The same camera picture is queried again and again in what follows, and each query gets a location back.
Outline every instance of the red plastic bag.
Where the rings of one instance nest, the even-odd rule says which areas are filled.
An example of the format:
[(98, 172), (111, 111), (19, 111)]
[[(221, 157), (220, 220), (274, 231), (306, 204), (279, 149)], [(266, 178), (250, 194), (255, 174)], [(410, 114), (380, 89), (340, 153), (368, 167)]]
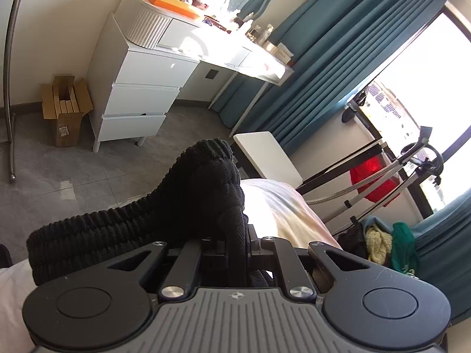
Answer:
[[(361, 165), (358, 165), (350, 170), (350, 179), (352, 184), (356, 184), (361, 182), (363, 179), (370, 177), (371, 175), (377, 173), (378, 171), (382, 170), (386, 167), (386, 162), (380, 156), (373, 156), (373, 158), (363, 162)], [(374, 182), (378, 179), (372, 181), (371, 183), (365, 184), (363, 187), (358, 189), (359, 193), (362, 193), (365, 189), (371, 186)], [(382, 198), (384, 198), (387, 194), (389, 194), (393, 189), (399, 186), (400, 180), (396, 176), (391, 177), (387, 181), (385, 181), (381, 186), (377, 189), (373, 190), (369, 193), (366, 198), (373, 202), (377, 203)], [(390, 201), (385, 203), (383, 207), (386, 207), (390, 202), (392, 202), (396, 196), (394, 196)]]

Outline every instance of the metal pole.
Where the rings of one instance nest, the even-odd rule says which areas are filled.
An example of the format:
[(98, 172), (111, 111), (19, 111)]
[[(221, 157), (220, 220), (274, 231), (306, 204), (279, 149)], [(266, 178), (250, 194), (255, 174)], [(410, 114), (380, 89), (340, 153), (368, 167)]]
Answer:
[(10, 183), (14, 183), (16, 181), (14, 128), (15, 116), (10, 113), (10, 63), (11, 50), (13, 46), (13, 33), (15, 32), (16, 18), (18, 17), (18, 9), (20, 8), (20, 2), (21, 0), (13, 0), (13, 4), (11, 6), (8, 29), (6, 30), (5, 55), (3, 57), (3, 103), (5, 106), (6, 133), (8, 135), (8, 142), (10, 143)]

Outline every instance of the baseboard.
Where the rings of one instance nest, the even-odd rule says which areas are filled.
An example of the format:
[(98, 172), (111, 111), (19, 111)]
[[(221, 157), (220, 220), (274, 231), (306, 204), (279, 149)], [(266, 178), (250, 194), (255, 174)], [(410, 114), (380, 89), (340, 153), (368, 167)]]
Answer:
[[(18, 105), (11, 105), (10, 111), (17, 115), (37, 113), (37, 112), (42, 111), (42, 103), (41, 102), (28, 102), (28, 103), (20, 103)], [(0, 118), (5, 118), (4, 107), (0, 108)]]
[(188, 106), (188, 107), (208, 107), (211, 102), (208, 101), (193, 101), (189, 99), (176, 99), (173, 102), (174, 106)]

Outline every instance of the ribbed gray plastic panel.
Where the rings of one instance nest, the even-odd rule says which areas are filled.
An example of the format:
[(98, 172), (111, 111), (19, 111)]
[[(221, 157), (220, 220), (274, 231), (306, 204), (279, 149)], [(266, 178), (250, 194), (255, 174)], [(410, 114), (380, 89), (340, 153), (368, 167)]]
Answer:
[[(38, 353), (49, 353), (39, 348)], [(273, 289), (206, 289), (163, 305), (148, 328), (109, 353), (365, 353), (312, 304)], [(423, 352), (439, 353), (430, 347)]]

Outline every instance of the triangular cutout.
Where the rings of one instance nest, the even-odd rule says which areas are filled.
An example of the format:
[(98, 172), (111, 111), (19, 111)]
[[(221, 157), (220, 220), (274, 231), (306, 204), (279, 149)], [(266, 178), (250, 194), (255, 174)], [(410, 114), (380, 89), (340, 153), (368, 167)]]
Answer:
[(116, 264), (113, 264), (109, 268), (126, 272), (133, 271), (139, 266), (139, 264), (144, 261), (147, 256), (149, 256), (149, 254), (150, 251), (142, 251), (141, 253), (131, 256), (129, 259), (122, 260)]
[(342, 271), (349, 272), (359, 271), (360, 269), (368, 269), (366, 265), (357, 263), (354, 260), (350, 260), (348, 257), (345, 257), (342, 254), (338, 254), (334, 251), (326, 251), (326, 254)]

